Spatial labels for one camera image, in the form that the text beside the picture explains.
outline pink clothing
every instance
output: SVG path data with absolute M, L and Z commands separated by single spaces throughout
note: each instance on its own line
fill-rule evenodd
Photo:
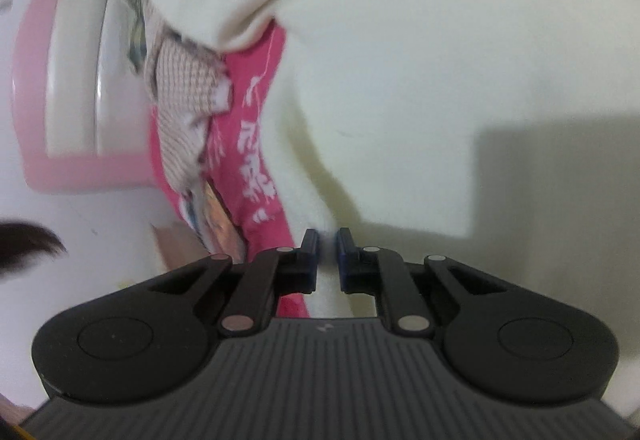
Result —
M 200 156 L 210 116 L 229 109 L 231 84 L 213 52 L 186 44 L 143 1 L 146 90 L 156 106 L 164 177 L 174 191 L 188 193 L 200 179 Z
M 228 113 L 212 118 L 204 156 L 206 175 L 248 242 L 249 261 L 266 248 L 299 245 L 293 242 L 260 150 L 260 112 L 284 43 L 284 30 L 272 24 L 253 47 L 226 56 L 226 69 L 234 89 L 232 105 Z M 158 185 L 177 209 L 178 195 L 171 191 L 162 174 L 155 131 L 150 147 Z M 278 315 L 308 317 L 303 297 L 291 295 L 281 299 Z

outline white surface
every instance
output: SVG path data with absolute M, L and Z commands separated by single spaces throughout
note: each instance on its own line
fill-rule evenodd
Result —
M 160 192 L 48 196 L 24 183 L 11 111 L 10 61 L 29 0 L 0 15 L 0 217 L 26 218 L 55 230 L 68 255 L 43 261 L 25 277 L 0 284 L 0 393 L 37 406 L 45 397 L 30 358 L 34 333 L 56 312 L 154 274 L 148 224 L 174 219 Z
M 98 54 L 96 151 L 148 152 L 149 101 L 127 58 L 135 14 L 124 0 L 107 0 Z
M 222 51 L 287 30 L 261 139 L 294 240 L 347 225 L 591 311 L 638 407 L 640 0 L 153 1 Z
M 45 109 L 50 157 L 96 151 L 96 69 L 106 2 L 58 0 Z

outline pile of clothes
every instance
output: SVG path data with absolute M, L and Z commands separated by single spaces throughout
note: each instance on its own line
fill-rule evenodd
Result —
M 180 195 L 185 221 L 210 252 L 219 252 L 211 249 L 219 248 L 216 236 L 220 233 L 205 232 L 200 216 L 210 212 L 202 210 L 202 201 L 211 198 L 211 187 L 203 179 L 202 155 L 212 117 L 231 108 L 232 88 L 225 64 L 220 55 L 172 30 L 149 1 L 125 2 L 136 14 L 128 57 L 154 104 L 164 177 Z M 223 213 L 209 227 L 228 227 L 226 222 L 220 224 L 226 218 Z M 238 240 L 231 242 L 234 250 L 241 248 Z M 232 256 L 241 259 L 241 254 Z

